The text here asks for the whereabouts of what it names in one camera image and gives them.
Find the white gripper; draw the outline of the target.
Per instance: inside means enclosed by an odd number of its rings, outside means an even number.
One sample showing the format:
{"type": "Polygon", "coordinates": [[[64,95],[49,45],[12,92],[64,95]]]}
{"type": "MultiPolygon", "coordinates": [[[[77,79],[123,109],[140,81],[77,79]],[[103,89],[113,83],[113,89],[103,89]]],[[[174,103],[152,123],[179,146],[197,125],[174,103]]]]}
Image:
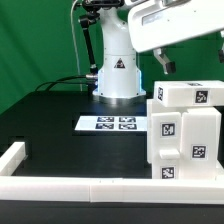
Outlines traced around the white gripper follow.
{"type": "MultiPolygon", "coordinates": [[[[165,0],[148,0],[129,11],[128,25],[134,49],[154,49],[164,73],[173,74],[175,62],[161,47],[217,31],[224,40],[224,0],[174,0],[170,5],[165,0]]],[[[224,63],[224,42],[218,56],[224,63]]]]}

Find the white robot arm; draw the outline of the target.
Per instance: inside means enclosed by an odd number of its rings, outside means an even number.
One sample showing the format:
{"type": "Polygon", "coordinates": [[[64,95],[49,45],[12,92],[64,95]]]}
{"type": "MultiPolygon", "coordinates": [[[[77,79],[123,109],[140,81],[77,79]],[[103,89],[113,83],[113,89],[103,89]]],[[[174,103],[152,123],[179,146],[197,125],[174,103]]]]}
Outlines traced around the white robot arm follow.
{"type": "Polygon", "coordinates": [[[224,31],[224,0],[125,0],[123,21],[114,7],[100,10],[104,60],[95,99],[129,104],[145,98],[136,55],[152,51],[166,74],[176,71],[164,48],[209,33],[224,31]]]}

